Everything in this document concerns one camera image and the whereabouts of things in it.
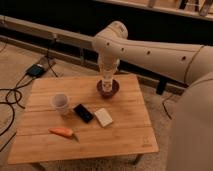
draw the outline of wooden table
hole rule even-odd
[[[78,76],[35,80],[8,163],[157,152],[158,145],[137,77],[116,75],[120,90],[111,99],[103,99],[97,92],[96,84],[100,78]],[[73,111],[67,117],[61,117],[50,105],[50,98],[61,92],[69,96],[71,109],[79,103],[91,112],[106,108],[114,122],[102,128],[96,119],[84,123]],[[71,127],[79,142],[49,133],[48,128],[56,126]]]

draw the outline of carrot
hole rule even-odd
[[[70,138],[73,135],[73,130],[66,127],[49,128],[49,131],[53,134],[61,135],[67,138]]]

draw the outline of sponge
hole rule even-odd
[[[97,117],[102,127],[106,127],[107,125],[113,122],[110,114],[107,112],[105,108],[101,108],[97,110],[96,112],[94,112],[94,114]]]

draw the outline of black cable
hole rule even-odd
[[[165,112],[166,112],[166,115],[168,116],[168,118],[169,118],[170,120],[172,120],[172,116],[169,114],[169,112],[168,112],[168,110],[167,110],[167,108],[166,108],[165,102],[166,102],[167,100],[169,100],[172,96],[173,96],[173,94],[171,94],[169,97],[165,98],[165,99],[162,101],[163,108],[164,108],[164,110],[165,110]]]
[[[21,108],[25,108],[24,106],[20,105],[19,104],[19,101],[22,99],[22,93],[19,91],[19,89],[21,88],[24,88],[26,86],[28,86],[35,78],[32,78],[30,81],[28,81],[27,83],[23,84],[23,85],[19,85],[23,80],[24,78],[26,77],[27,75],[23,75],[21,77],[21,79],[16,83],[15,87],[12,88],[12,89],[8,89],[8,88],[3,88],[3,89],[0,89],[0,92],[1,91],[8,91],[8,93],[6,94],[5,96],[5,102],[2,101],[0,102],[0,104],[2,105],[7,105],[10,107],[10,109],[12,110],[12,119],[9,123],[9,125],[0,133],[0,136],[4,135],[9,129],[10,127],[12,126],[13,122],[14,122],[14,119],[15,119],[15,109],[13,107],[13,104],[17,104],[19,107]],[[8,100],[9,98],[9,95],[10,93],[13,92],[14,93],[14,98],[15,98],[15,101],[13,102],[10,102]],[[9,140],[2,146],[2,148],[0,149],[0,152],[2,152],[4,150],[4,148],[7,146],[7,144],[11,141],[11,139],[16,135],[16,132],[9,138]]]
[[[9,144],[9,142],[13,139],[13,137],[15,137],[16,132],[7,140],[7,142],[2,146],[2,148],[0,149],[0,153],[4,150],[4,148],[7,146],[7,144]]]
[[[0,53],[3,52],[4,49],[6,49],[6,47],[7,47],[7,42],[4,43],[4,46],[3,46],[3,48],[0,50]]]
[[[30,81],[28,81],[27,83],[25,83],[24,85],[21,85],[21,86],[18,86],[18,84],[25,78],[22,77],[22,79],[16,84],[15,88],[13,89],[10,89],[10,91],[7,93],[7,95],[5,96],[5,101],[9,104],[17,104],[19,107],[21,107],[22,109],[25,109],[24,106],[22,106],[19,101],[22,99],[22,93],[18,91],[18,89],[20,88],[23,88],[23,87],[26,87],[28,86],[35,78],[32,78]],[[10,102],[9,101],[9,95],[10,93],[14,93],[14,98],[15,98],[15,101],[14,102]]]
[[[52,66],[50,65],[50,57],[49,57],[49,53],[50,53],[50,48],[52,47],[53,44],[55,44],[57,39],[53,39],[49,46],[47,47],[47,52],[46,52],[46,55],[45,57],[47,58],[47,63],[48,63],[48,66],[50,68],[50,70],[52,71],[52,73],[55,75],[55,77],[58,77],[58,75],[56,74],[56,72],[52,69]]]

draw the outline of paper cup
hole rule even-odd
[[[51,105],[61,115],[67,115],[69,110],[69,98],[65,94],[56,94],[51,99]]]

